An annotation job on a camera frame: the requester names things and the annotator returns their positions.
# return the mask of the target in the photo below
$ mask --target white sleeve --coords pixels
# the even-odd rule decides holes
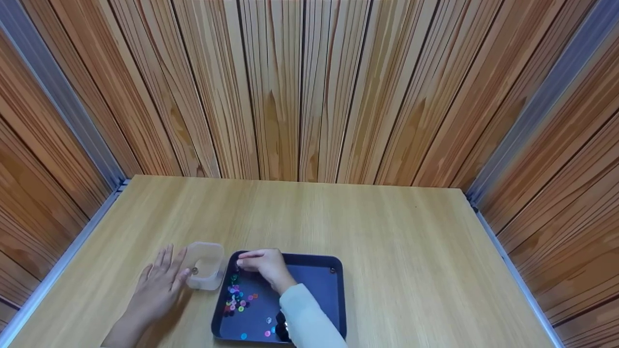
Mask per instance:
[[[298,348],[347,347],[340,332],[320,309],[303,284],[290,287],[279,298],[288,323],[288,335]]]

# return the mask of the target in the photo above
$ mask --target wooden table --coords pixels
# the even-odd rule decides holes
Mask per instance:
[[[550,347],[458,189],[137,176],[12,347],[95,347],[167,243],[333,255],[350,347]],[[185,291],[141,344],[228,346],[217,292]]]

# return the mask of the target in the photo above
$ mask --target wood grain panel wall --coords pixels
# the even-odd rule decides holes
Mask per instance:
[[[619,25],[479,208],[566,347],[619,343]]]
[[[100,107],[96,102],[88,105],[91,112]],[[113,133],[106,137],[116,139]],[[139,168],[130,157],[122,163],[125,170]],[[0,329],[110,193],[9,37],[1,32]]]
[[[24,0],[130,175],[461,188],[592,2]]]

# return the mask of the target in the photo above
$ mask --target tray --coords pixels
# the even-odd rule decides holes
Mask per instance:
[[[231,276],[236,272],[238,255],[244,252],[237,251],[228,261],[210,326],[213,336],[227,341],[286,343],[272,333],[272,328],[277,324],[275,316],[280,310],[279,295],[257,272],[241,270],[236,283],[240,292],[243,292],[241,299],[249,302],[250,306],[244,307],[242,312],[236,308],[233,316],[224,316],[226,301],[230,295],[228,287],[231,286]],[[346,338],[342,262],[333,256],[306,254],[284,254],[284,261],[295,280],[308,288],[323,312],[342,337]],[[249,296],[254,294],[258,294],[258,298],[250,301]]]

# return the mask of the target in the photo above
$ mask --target hand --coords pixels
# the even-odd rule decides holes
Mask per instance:
[[[260,249],[240,254],[236,265],[245,271],[260,272],[280,296],[297,282],[288,272],[279,249]]]
[[[144,268],[127,309],[103,341],[103,347],[135,346],[150,324],[172,308],[190,272],[188,268],[180,271],[187,248],[181,249],[172,261],[173,249],[172,244],[161,249],[155,263]]]

